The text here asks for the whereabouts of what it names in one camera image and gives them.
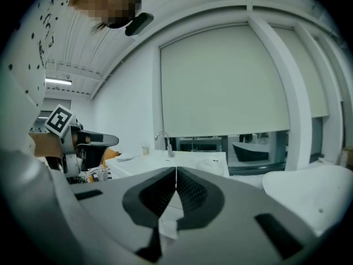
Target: white chair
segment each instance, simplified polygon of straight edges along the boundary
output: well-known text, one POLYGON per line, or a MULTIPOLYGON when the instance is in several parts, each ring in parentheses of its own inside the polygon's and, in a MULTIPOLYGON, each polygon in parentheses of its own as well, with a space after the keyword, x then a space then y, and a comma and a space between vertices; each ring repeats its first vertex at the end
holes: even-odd
POLYGON ((270 172, 263 177, 267 195, 301 217, 320 236, 338 223, 353 197, 353 172, 340 166, 270 172))

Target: white column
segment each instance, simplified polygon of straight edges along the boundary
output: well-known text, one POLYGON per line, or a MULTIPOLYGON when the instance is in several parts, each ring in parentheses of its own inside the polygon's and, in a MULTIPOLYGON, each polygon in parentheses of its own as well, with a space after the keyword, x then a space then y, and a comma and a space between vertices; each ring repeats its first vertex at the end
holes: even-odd
POLYGON ((291 126, 286 170, 304 168, 310 159, 312 123, 303 77, 293 56, 273 28, 265 20, 252 15, 248 21, 269 52, 286 93, 291 126))
POLYGON ((338 45, 327 35, 320 34, 319 43, 328 56, 340 88, 345 124, 345 145, 353 145, 353 72, 352 64, 338 45))
POLYGON ((294 30, 303 41, 321 76, 329 109, 329 116, 323 119, 322 154, 325 160, 336 162, 343 143, 341 94, 336 75, 327 56, 304 26, 296 24, 294 30))

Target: orange object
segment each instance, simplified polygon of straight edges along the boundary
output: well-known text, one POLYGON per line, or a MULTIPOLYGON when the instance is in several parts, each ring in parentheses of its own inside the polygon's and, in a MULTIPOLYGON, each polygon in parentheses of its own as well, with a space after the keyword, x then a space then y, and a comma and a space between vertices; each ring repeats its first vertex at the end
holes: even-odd
POLYGON ((103 161, 102 161, 102 164, 105 168, 108 168, 108 166, 105 164, 105 160, 108 160, 108 159, 112 159, 112 158, 115 158, 116 156, 119 156, 119 152, 117 151, 114 151, 110 148, 107 148, 105 150, 105 153, 104 153, 104 157, 103 157, 103 161))

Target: sink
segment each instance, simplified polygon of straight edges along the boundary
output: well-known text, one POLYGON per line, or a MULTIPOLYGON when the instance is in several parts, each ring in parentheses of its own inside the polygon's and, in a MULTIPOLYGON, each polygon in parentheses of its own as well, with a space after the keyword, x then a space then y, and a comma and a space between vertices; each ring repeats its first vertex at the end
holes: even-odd
POLYGON ((105 161, 113 178, 134 176, 164 167, 188 167, 197 169, 197 164, 204 159, 215 160, 223 170, 223 176, 229 178, 225 152, 184 152, 173 151, 168 157, 167 150, 151 150, 148 155, 141 155, 129 161, 119 162, 117 157, 105 161))

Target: brown box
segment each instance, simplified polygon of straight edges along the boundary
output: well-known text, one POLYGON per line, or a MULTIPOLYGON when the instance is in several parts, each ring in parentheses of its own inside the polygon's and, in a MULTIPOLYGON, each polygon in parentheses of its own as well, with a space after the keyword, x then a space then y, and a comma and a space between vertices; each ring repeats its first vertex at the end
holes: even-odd
POLYGON ((337 165, 353 171, 353 147, 345 147, 342 149, 337 165))

